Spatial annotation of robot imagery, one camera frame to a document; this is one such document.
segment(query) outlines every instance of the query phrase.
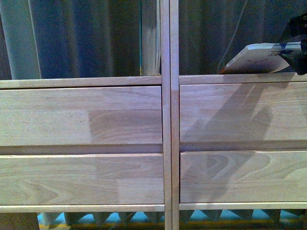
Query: curtain fold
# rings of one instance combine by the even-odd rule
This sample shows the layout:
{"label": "curtain fold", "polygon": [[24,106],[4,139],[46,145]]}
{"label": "curtain fold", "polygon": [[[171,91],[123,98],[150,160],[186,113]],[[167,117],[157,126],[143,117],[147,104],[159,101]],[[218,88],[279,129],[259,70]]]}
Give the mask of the curtain fold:
{"label": "curtain fold", "polygon": [[0,19],[0,80],[12,80],[8,51],[4,38],[2,20]]}
{"label": "curtain fold", "polygon": [[160,75],[161,28],[160,0],[141,0],[141,67],[143,76]]}
{"label": "curtain fold", "polygon": [[0,0],[0,14],[12,79],[39,79],[28,0]]}
{"label": "curtain fold", "polygon": [[29,0],[42,78],[138,76],[139,0]]}

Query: wooden plank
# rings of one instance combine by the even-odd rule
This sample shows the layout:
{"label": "wooden plank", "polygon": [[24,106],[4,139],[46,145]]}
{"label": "wooden plank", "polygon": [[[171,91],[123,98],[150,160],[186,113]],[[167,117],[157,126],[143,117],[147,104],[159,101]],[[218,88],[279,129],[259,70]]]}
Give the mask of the wooden plank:
{"label": "wooden plank", "polygon": [[162,83],[161,76],[38,79],[38,80],[0,80],[0,89],[161,85],[161,83]]}
{"label": "wooden plank", "polygon": [[215,210],[215,209],[302,209],[307,202],[222,202],[222,203],[181,203],[180,210]]}
{"label": "wooden plank", "polygon": [[0,213],[16,212],[164,212],[164,205],[9,205]]}
{"label": "wooden plank", "polygon": [[36,213],[0,213],[0,229],[39,230]]}
{"label": "wooden plank", "polygon": [[182,203],[307,200],[307,151],[184,152],[180,166]]}
{"label": "wooden plank", "polygon": [[306,75],[296,73],[261,73],[261,74],[227,74],[227,75],[184,75],[179,76],[180,85],[194,84],[228,84],[307,81]]}
{"label": "wooden plank", "polygon": [[161,144],[161,87],[0,91],[0,145]]}
{"label": "wooden plank", "polygon": [[180,86],[181,151],[307,146],[307,82]]}
{"label": "wooden plank", "polygon": [[0,156],[0,193],[3,206],[163,204],[163,155]]}
{"label": "wooden plank", "polygon": [[165,230],[172,230],[169,0],[160,1]]}
{"label": "wooden plank", "polygon": [[170,0],[173,229],[179,229],[179,1]]}

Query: wooden frame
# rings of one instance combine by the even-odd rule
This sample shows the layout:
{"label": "wooden frame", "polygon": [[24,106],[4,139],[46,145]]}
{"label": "wooden frame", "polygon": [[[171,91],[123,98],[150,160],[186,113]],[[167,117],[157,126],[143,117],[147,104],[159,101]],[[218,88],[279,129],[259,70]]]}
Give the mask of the wooden frame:
{"label": "wooden frame", "polygon": [[164,203],[161,153],[19,155],[0,161],[2,206]]}
{"label": "wooden frame", "polygon": [[[87,90],[92,89],[92,87],[144,87],[144,89],[149,89],[149,87],[162,87],[160,89],[160,116],[163,123],[160,124],[162,128],[160,129],[161,136],[163,139],[158,140],[157,143],[153,144],[142,144],[136,139],[134,143],[107,143],[107,144],[93,144],[93,143],[80,143],[79,141],[75,143],[67,142],[69,146],[65,143],[60,144],[59,142],[49,142],[43,143],[39,139],[36,139],[36,145],[34,146],[31,141],[34,141],[31,137],[29,137],[29,143],[25,146],[26,143],[20,143],[20,146],[17,148],[11,148],[10,143],[1,145],[0,152],[3,157],[6,157],[8,153],[11,154],[26,154],[24,156],[25,159],[28,158],[31,160],[31,156],[34,154],[37,157],[40,157],[40,154],[52,154],[48,157],[57,157],[57,154],[97,154],[99,156],[102,152],[105,154],[118,154],[118,156],[129,155],[132,158],[136,157],[133,156],[136,150],[140,151],[140,155],[144,155],[144,157],[149,156],[149,153],[153,153],[153,155],[158,154],[161,158],[163,157],[163,161],[160,161],[159,167],[163,169],[163,178],[164,178],[164,201],[163,204],[151,204],[148,200],[149,204],[116,204],[116,205],[95,205],[95,204],[88,204],[88,205],[61,205],[61,204],[52,204],[52,205],[2,205],[0,206],[0,213],[4,212],[11,212],[11,213],[18,213],[18,212],[27,212],[32,216],[32,212],[62,212],[62,211],[69,211],[69,212],[83,212],[83,211],[107,211],[107,212],[121,212],[121,211],[164,211],[165,212],[165,229],[171,230],[172,228],[172,191],[171,191],[171,132],[170,132],[170,111],[171,111],[171,103],[170,103],[170,53],[169,53],[169,0],[161,0],[161,49],[162,49],[162,75],[161,76],[140,76],[140,77],[119,77],[119,78],[95,78],[95,79],[58,79],[58,80],[11,80],[11,81],[4,81],[0,82],[0,93],[2,90],[11,92],[15,90],[29,90],[27,92],[37,92],[41,89],[49,89],[49,90],[58,90],[58,92],[63,92],[67,89],[76,89],[79,90]],[[9,215],[11,221],[18,222],[17,219],[20,216],[11,214]]]}

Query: wooden drawer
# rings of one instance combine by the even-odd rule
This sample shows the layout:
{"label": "wooden drawer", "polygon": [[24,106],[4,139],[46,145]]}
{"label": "wooden drawer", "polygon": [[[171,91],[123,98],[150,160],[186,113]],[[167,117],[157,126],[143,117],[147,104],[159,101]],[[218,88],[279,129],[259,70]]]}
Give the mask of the wooden drawer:
{"label": "wooden drawer", "polygon": [[303,202],[307,151],[183,152],[181,203]]}
{"label": "wooden drawer", "polygon": [[0,156],[0,194],[0,205],[163,204],[163,156]]}
{"label": "wooden drawer", "polygon": [[307,146],[307,82],[180,86],[182,151]]}
{"label": "wooden drawer", "polygon": [[162,144],[161,87],[0,90],[0,146]]}

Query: black object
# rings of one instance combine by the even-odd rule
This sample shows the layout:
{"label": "black object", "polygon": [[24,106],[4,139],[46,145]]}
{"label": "black object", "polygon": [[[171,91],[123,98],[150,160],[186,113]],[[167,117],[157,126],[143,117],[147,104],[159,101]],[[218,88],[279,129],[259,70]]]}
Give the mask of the black object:
{"label": "black object", "polygon": [[[298,37],[301,40],[303,36],[307,36],[307,12],[289,21],[281,36],[281,42],[284,43]],[[301,48],[302,51],[286,50],[279,54],[298,75],[307,73],[307,39],[302,41]]]}

